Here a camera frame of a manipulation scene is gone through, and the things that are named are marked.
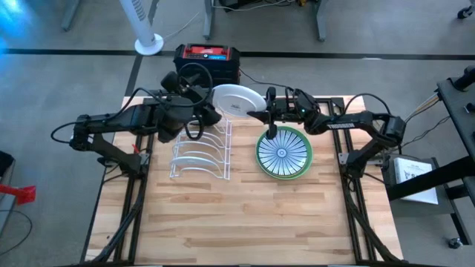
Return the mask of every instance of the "desk leg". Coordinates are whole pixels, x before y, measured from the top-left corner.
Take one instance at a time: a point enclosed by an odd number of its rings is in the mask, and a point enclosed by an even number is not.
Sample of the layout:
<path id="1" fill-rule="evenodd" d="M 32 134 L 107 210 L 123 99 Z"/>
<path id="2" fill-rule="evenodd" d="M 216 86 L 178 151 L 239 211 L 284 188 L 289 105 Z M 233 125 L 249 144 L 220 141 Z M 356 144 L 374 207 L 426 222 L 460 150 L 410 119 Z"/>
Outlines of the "desk leg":
<path id="1" fill-rule="evenodd" d="M 444 185 L 445 190 L 449 189 L 448 185 Z M 462 217 L 460 216 L 459 209 L 456 207 L 455 202 L 451 200 L 451 205 L 453 209 L 453 213 L 451 214 L 451 218 L 453 224 L 455 225 L 455 229 L 457 230 L 457 234 L 459 235 L 460 242 L 463 245 L 472 245 L 472 240 L 468 235 L 467 229 L 463 224 Z"/>
<path id="2" fill-rule="evenodd" d="M 205 4 L 205 21 L 203 23 L 203 37 L 206 40 L 210 40 L 211 28 L 213 25 L 213 16 L 214 16 L 213 0 L 204 0 L 204 4 Z"/>
<path id="3" fill-rule="evenodd" d="M 61 28 L 65 31 L 71 29 L 71 22 L 76 15 L 77 7 L 79 6 L 80 0 L 68 0 L 66 4 L 65 15 L 62 17 Z"/>
<path id="4" fill-rule="evenodd" d="M 320 42 L 324 42 L 327 38 L 327 13 L 325 12 L 327 2 L 328 0 L 317 0 L 313 4 L 313 10 L 315 11 L 315 19 L 317 21 L 318 40 Z"/>

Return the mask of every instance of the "white label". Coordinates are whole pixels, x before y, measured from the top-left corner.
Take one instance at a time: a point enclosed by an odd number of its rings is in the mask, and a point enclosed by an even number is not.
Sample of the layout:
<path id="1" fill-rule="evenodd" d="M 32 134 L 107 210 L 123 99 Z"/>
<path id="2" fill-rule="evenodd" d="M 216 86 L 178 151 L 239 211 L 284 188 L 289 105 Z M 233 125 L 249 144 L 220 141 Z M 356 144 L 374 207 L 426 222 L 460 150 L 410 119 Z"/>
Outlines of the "white label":
<path id="1" fill-rule="evenodd" d="M 340 124 L 335 124 L 335 125 L 328 125 L 328 128 L 330 129 L 348 129 L 348 128 L 354 128 L 355 125 L 353 123 L 340 123 Z"/>

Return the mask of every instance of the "white pole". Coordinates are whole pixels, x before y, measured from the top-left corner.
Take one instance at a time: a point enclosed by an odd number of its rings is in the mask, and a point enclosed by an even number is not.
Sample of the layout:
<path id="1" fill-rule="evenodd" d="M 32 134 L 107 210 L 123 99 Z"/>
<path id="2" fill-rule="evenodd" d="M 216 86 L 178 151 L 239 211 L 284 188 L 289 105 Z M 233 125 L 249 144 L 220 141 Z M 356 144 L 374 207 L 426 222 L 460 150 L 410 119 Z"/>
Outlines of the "white pole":
<path id="1" fill-rule="evenodd" d="M 142 0 L 120 0 L 120 4 L 137 35 L 135 50 L 144 56 L 160 52 L 163 48 L 163 38 L 151 31 Z"/>

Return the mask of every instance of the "caster wheel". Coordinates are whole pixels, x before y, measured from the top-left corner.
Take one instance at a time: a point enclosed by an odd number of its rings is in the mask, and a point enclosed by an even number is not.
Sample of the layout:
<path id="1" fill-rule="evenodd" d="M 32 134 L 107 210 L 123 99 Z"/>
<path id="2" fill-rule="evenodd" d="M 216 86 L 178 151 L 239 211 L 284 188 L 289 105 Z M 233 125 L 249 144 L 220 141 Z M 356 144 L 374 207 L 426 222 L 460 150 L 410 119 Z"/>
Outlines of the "caster wheel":
<path id="1" fill-rule="evenodd" d="M 469 13 L 468 13 L 469 10 L 470 10 L 469 7 L 466 7 L 466 8 L 461 9 L 461 10 L 457 13 L 457 18 L 459 18 L 459 19 L 466 19 L 466 18 L 468 18 L 468 17 L 472 14 L 472 12 L 469 12 Z"/>
<path id="2" fill-rule="evenodd" d="M 458 249 L 462 247 L 462 241 L 460 241 L 460 238 L 452 238 L 451 240 L 448 240 L 448 247 L 452 249 Z"/>

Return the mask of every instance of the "red object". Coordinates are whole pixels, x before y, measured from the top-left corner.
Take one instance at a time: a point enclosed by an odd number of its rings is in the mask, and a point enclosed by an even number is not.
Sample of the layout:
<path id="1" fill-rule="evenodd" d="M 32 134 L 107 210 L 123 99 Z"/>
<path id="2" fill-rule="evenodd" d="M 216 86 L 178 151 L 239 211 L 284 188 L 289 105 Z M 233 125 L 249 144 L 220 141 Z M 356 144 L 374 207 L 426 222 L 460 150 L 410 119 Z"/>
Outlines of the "red object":
<path id="1" fill-rule="evenodd" d="M 0 193 L 11 194 L 16 197 L 16 204 L 21 205 L 35 201 L 36 186 L 27 186 L 25 188 L 13 188 L 11 186 L 0 185 Z"/>

